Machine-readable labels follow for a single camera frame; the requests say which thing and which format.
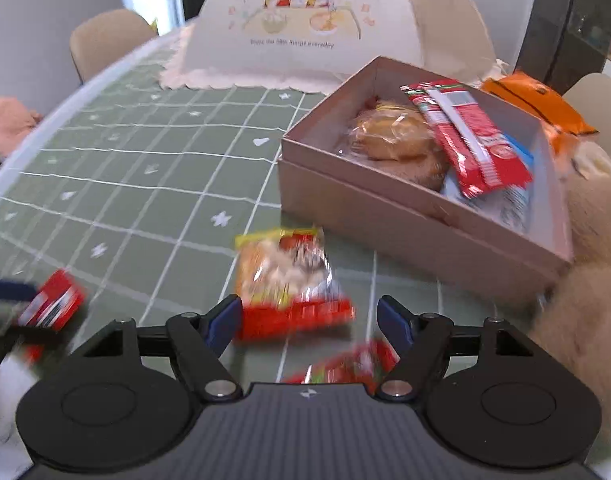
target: wrapped bread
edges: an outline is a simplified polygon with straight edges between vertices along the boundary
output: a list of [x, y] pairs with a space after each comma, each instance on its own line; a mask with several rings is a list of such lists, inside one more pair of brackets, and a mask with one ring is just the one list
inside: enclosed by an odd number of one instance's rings
[[436, 149], [433, 133], [420, 112], [388, 101], [361, 112], [350, 137], [353, 152], [372, 160], [406, 160]]

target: metal screw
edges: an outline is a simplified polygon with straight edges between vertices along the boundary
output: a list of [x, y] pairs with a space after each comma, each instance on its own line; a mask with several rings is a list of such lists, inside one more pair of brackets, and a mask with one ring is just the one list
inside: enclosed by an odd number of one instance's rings
[[205, 393], [213, 397], [227, 397], [236, 391], [236, 384], [232, 381], [219, 379], [210, 381], [205, 385]]
[[412, 385], [407, 381], [385, 381], [381, 385], [381, 391], [390, 397], [404, 397], [412, 393]]

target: orange snack bag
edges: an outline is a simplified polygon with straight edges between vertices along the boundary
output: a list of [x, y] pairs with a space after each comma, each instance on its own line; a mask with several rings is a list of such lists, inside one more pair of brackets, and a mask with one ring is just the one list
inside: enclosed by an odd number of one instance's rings
[[[553, 127], [559, 134], [587, 135], [597, 131], [583, 120], [557, 92], [523, 72], [515, 72], [500, 81], [488, 79], [481, 90], [500, 97]], [[560, 142], [550, 128], [545, 128], [550, 145], [559, 153]]]

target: pink cloth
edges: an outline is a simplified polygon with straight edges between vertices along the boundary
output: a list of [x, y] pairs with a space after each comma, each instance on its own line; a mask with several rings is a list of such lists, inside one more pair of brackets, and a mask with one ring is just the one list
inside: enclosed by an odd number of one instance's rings
[[0, 158], [6, 158], [43, 119], [14, 97], [0, 97]]

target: red stick packet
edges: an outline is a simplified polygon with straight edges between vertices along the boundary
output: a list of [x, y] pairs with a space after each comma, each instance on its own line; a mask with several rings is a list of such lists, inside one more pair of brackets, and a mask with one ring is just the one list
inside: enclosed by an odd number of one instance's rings
[[444, 79], [401, 90], [431, 124], [466, 198], [532, 181], [506, 136], [459, 82]]
[[394, 368], [399, 357], [393, 348], [382, 339], [356, 347], [330, 361], [312, 365], [305, 373], [289, 378], [292, 384], [348, 384], [364, 383], [373, 394], [378, 384]]

